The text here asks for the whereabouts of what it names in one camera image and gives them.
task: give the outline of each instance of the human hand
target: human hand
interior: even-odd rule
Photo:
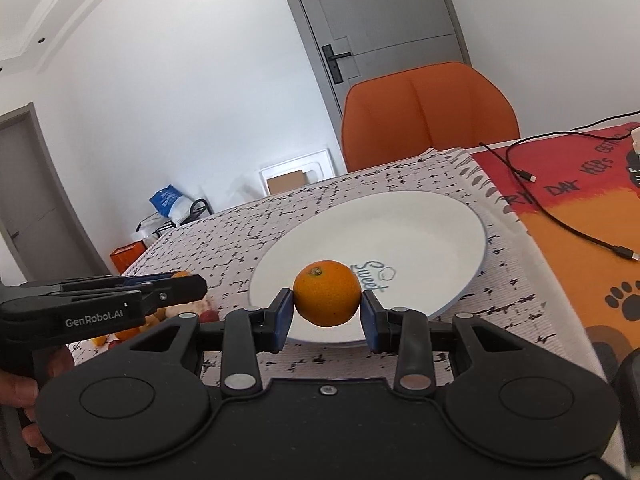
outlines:
[[[66,346],[55,351],[51,355],[47,372],[49,377],[71,370],[74,367],[74,359]],[[24,413],[31,422],[35,422],[36,397],[38,396],[38,383],[33,379],[18,377],[0,370],[0,404],[24,408]],[[28,446],[35,447],[41,453],[51,453],[49,446],[40,434],[37,424],[30,424],[22,430],[22,438]]]

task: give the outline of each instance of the door handle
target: door handle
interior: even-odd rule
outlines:
[[[338,60],[343,57],[351,57],[353,54],[351,52],[343,52],[342,54],[334,54],[334,48],[331,45],[325,45],[322,47],[322,53],[324,54],[324,58],[326,59],[326,64],[329,67],[329,72],[331,73],[331,79],[334,80],[334,84],[344,83],[344,79],[342,78],[342,72],[340,72],[340,67],[338,66]]]

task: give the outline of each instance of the white plate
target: white plate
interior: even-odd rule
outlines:
[[[369,195],[327,209],[278,240],[254,271],[249,302],[268,306],[308,264],[336,260],[351,267],[385,308],[407,306],[433,318],[462,295],[485,251],[481,220],[457,200],[425,191]],[[321,328],[295,312],[289,340],[364,343],[360,313]]]

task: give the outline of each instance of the orange chair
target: orange chair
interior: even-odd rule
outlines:
[[[520,137],[513,108],[473,68],[441,63],[354,85],[342,120],[348,171]]]

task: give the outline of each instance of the door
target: door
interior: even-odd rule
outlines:
[[[30,115],[5,124],[0,125],[0,222],[27,279],[104,274],[56,187]]]
[[[315,42],[307,51],[310,57],[321,57],[323,77],[340,114],[349,88],[357,82],[463,60],[444,0],[299,1]]]

